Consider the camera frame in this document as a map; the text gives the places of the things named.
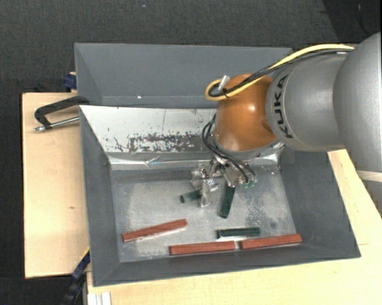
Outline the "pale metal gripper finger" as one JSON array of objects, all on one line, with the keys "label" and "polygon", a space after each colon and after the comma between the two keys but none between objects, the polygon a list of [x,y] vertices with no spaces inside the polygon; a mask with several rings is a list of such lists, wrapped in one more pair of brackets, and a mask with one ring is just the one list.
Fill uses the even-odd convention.
[{"label": "pale metal gripper finger", "polygon": [[201,185],[201,197],[199,205],[201,207],[209,206],[213,194],[219,189],[219,184],[214,179],[203,179]]},{"label": "pale metal gripper finger", "polygon": [[195,190],[208,187],[208,170],[205,167],[197,167],[191,170],[191,186]]}]

